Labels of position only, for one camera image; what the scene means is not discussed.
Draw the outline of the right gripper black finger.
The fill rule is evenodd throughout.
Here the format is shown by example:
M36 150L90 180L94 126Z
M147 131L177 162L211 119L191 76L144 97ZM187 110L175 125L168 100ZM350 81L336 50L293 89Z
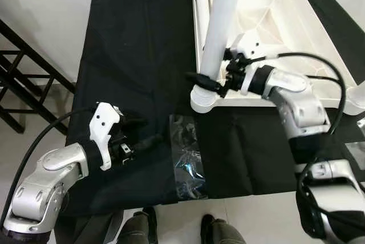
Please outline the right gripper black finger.
M224 87L221 83L201 73L187 72L186 80L208 91L219 92Z

